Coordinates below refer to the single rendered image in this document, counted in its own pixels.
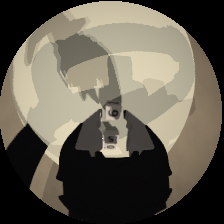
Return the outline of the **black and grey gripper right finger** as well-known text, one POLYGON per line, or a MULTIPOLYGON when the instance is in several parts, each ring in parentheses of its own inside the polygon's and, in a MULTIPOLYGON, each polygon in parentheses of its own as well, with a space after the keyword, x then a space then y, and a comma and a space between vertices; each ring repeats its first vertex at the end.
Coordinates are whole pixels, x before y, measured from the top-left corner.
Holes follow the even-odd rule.
POLYGON ((133 151, 138 151, 139 156, 144 155, 153 157, 165 166, 168 176, 172 175, 167 151, 158 136, 128 110, 124 110, 123 114, 127 121, 126 127, 128 129, 128 133, 126 151, 129 151, 129 157, 133 151))

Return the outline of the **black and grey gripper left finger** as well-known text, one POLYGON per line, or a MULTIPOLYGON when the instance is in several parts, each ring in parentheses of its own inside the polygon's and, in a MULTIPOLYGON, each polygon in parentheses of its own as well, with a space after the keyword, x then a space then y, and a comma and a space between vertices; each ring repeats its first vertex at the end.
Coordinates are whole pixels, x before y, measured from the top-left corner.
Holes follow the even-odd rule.
POLYGON ((103 148, 101 127, 102 109, 80 123, 65 140, 59 156, 56 179, 63 182, 66 170, 76 161, 94 157, 103 148))

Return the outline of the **white number cube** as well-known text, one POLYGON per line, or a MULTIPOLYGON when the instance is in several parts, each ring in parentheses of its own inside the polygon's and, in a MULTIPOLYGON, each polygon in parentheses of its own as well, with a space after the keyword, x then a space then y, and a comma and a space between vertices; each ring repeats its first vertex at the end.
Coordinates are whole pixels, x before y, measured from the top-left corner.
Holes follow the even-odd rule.
POLYGON ((120 101, 107 100, 105 104, 105 119, 120 120, 122 105, 120 101))
POLYGON ((117 136, 105 136, 105 150, 116 150, 117 136))

